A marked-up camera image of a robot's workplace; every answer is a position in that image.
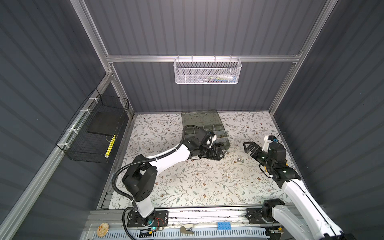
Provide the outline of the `black foam pad in basket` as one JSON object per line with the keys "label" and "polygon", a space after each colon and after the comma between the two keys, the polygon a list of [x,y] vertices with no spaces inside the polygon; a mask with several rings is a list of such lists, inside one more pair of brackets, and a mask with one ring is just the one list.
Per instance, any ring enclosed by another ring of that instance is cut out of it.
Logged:
{"label": "black foam pad in basket", "polygon": [[113,113],[97,113],[87,128],[90,134],[112,137],[124,122],[122,115]]}

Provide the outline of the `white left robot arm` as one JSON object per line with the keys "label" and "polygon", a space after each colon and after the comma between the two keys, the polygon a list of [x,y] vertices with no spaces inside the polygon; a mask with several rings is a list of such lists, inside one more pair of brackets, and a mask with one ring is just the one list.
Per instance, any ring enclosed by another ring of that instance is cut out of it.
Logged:
{"label": "white left robot arm", "polygon": [[129,196],[133,198],[132,203],[135,210],[143,219],[147,219],[152,217],[155,212],[151,194],[159,174],[187,160],[205,158],[220,161],[224,157],[221,147],[188,147],[184,144],[179,148],[172,148],[149,158],[138,155],[133,161],[134,165],[128,167],[122,177],[122,183],[129,192]]}

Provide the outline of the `transparent green compartment organizer box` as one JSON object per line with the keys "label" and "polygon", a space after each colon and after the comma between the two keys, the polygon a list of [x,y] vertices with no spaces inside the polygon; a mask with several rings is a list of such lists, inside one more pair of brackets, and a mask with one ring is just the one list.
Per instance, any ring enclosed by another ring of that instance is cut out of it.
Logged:
{"label": "transparent green compartment organizer box", "polygon": [[182,112],[181,117],[183,127],[194,125],[207,132],[213,132],[217,136],[215,143],[223,144],[223,150],[231,147],[228,133],[217,110]]}

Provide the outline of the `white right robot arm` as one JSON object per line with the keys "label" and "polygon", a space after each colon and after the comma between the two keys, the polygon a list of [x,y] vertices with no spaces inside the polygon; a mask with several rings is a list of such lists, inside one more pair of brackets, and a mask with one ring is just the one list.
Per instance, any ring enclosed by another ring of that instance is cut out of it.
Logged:
{"label": "white right robot arm", "polygon": [[287,165],[286,149],[276,140],[266,139],[264,146],[244,142],[245,153],[256,160],[263,173],[290,198],[302,218],[296,217],[280,199],[265,200],[260,211],[248,213],[266,223],[280,223],[296,240],[353,240],[320,207],[307,190],[299,174]]}

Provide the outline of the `blue lego brick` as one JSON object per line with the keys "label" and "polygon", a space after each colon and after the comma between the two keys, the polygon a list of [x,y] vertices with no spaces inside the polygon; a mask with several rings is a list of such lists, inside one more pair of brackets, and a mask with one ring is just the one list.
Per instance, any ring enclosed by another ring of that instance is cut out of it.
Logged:
{"label": "blue lego brick", "polygon": [[230,222],[218,222],[217,223],[218,231],[230,231],[232,229]]}

